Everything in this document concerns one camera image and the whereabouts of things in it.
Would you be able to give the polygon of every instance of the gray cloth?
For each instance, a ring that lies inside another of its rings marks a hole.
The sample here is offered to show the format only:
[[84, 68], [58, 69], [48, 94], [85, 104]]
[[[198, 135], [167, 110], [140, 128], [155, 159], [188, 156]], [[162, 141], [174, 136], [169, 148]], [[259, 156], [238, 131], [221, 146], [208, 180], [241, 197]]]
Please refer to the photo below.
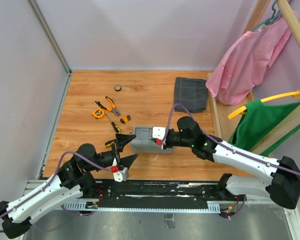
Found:
[[[182, 104], [190, 113], [198, 113], [206, 110], [208, 90], [206, 80], [177, 77], [174, 84], [174, 104]], [[185, 112], [180, 107], [175, 111]]]

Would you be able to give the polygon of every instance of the gray box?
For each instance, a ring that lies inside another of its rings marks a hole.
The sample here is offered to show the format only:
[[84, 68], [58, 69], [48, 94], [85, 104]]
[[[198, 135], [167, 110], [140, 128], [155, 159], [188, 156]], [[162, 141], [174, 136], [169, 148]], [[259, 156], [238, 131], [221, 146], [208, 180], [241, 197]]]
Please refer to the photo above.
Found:
[[162, 150], [160, 145], [155, 144], [152, 140], [152, 127], [135, 126], [133, 134], [136, 137], [130, 144], [132, 151], [136, 153], [172, 154], [174, 152], [174, 147]]

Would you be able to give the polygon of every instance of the white wall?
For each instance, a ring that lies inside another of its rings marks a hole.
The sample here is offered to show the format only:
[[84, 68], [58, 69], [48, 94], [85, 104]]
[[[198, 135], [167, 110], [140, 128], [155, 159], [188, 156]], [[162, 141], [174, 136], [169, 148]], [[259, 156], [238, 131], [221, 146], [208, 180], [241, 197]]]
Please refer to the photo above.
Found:
[[[298, 12], [300, 21], [300, 0], [295, 0], [292, 8]], [[266, 71], [263, 83], [256, 86], [253, 91], [256, 98], [261, 99], [296, 90], [300, 90], [300, 49], [294, 37], [291, 36], [272, 68]], [[268, 104], [285, 104], [299, 101], [300, 98], [283, 97], [272, 100]], [[296, 161], [300, 168], [300, 130], [281, 144], [273, 155], [277, 158], [289, 156]], [[297, 207], [300, 212], [300, 200]]]
[[27, 1], [0, 0], [0, 201], [36, 177], [65, 82]]
[[37, 0], [73, 69], [213, 70], [256, 0]]

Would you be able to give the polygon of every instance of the red connector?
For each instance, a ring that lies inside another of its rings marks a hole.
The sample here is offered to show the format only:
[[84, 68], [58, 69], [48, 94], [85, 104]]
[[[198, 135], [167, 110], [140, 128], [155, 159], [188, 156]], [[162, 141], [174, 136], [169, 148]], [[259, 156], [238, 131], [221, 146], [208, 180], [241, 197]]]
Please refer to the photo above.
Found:
[[157, 145], [162, 145], [162, 140], [157, 139], [157, 140], [155, 141], [155, 144], [157, 144]]
[[116, 172], [119, 171], [119, 168], [118, 168], [118, 166], [112, 166], [111, 170], [112, 170], [113, 173], [116, 173]]

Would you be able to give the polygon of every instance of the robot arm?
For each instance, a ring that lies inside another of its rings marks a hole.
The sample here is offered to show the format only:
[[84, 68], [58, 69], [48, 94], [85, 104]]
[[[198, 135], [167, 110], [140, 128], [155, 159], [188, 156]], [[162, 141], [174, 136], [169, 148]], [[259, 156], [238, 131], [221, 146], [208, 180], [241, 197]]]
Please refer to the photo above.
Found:
[[177, 121], [177, 127], [179, 131], [168, 130], [165, 142], [162, 142], [163, 133], [166, 131], [164, 127], [154, 127], [152, 137], [163, 148], [188, 147], [200, 159], [234, 166], [255, 176], [240, 177], [230, 173], [224, 174], [217, 186], [221, 197], [233, 195], [262, 196], [272, 199], [283, 208], [296, 208], [300, 197], [300, 176], [274, 167], [281, 166], [300, 173], [293, 159], [286, 156], [282, 159], [260, 156], [237, 148], [218, 137], [211, 136], [215, 140], [213, 141], [202, 133], [198, 123], [189, 116], [180, 118]]
[[[76, 153], [102, 168], [111, 167], [109, 171], [112, 172], [116, 182], [126, 181], [129, 177], [128, 170], [138, 155], [120, 158], [120, 152], [135, 137], [116, 134], [116, 139], [113, 140], [115, 144], [111, 145], [110, 151], [96, 153], [95, 147], [86, 143], [81, 145]], [[15, 201], [0, 202], [0, 215], [9, 212], [2, 217], [4, 233], [9, 239], [17, 238], [27, 232], [41, 217], [60, 205], [77, 198], [92, 197], [99, 188], [90, 173], [94, 170], [99, 171], [74, 153], [73, 157], [58, 169], [55, 176], [51, 176], [27, 195]]]

